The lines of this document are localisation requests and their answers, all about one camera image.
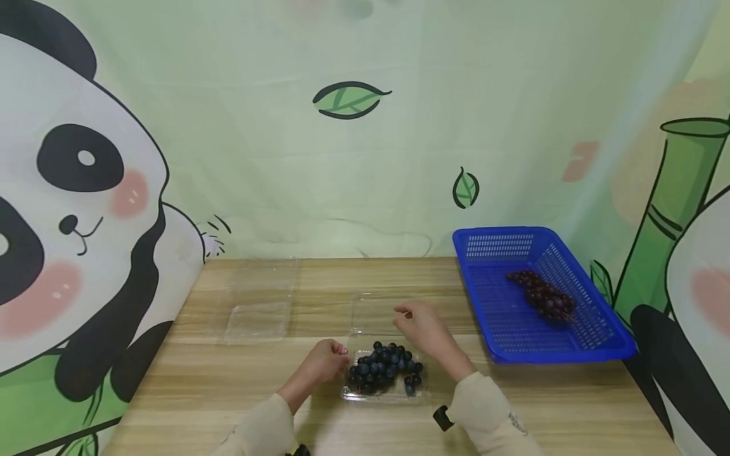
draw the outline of panda illustration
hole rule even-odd
[[[666,269],[674,319],[650,306],[631,326],[650,378],[638,379],[685,455],[730,455],[730,187],[693,219]]]
[[[96,453],[207,241],[161,200],[161,151],[70,21],[3,0],[0,55],[0,453]]]

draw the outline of panda eye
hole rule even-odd
[[[48,132],[36,164],[43,179],[71,192],[109,190],[124,176],[117,147],[98,131],[73,123]]]
[[[0,306],[36,281],[44,256],[38,236],[10,203],[0,198]]]

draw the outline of wooden table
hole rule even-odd
[[[319,339],[347,342],[350,300],[376,291],[434,302],[477,368],[491,375],[546,454],[673,456],[679,452],[622,363],[496,366],[487,360],[456,259],[303,260],[288,336],[222,345],[210,315],[239,263],[210,262],[155,359],[108,455],[205,455],[247,409],[271,395]],[[465,432],[431,418],[454,384],[429,366],[431,403],[349,403],[323,387],[295,416],[297,436],[322,455],[476,455]]]

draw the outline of panda face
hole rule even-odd
[[[677,322],[730,403],[730,191],[689,225],[666,270]]]
[[[167,170],[114,98],[0,35],[0,372],[53,348],[129,275]]]

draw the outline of grape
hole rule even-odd
[[[517,282],[524,288],[525,302],[537,313],[551,322],[565,322],[575,310],[575,301],[555,285],[547,283],[540,275],[529,269],[507,274],[507,280]]]
[[[390,388],[399,376],[403,375],[406,394],[413,396],[416,389],[423,384],[419,373],[423,364],[413,359],[413,353],[406,347],[391,342],[373,343],[370,355],[357,359],[355,365],[347,370],[347,385],[360,394],[372,395]]]

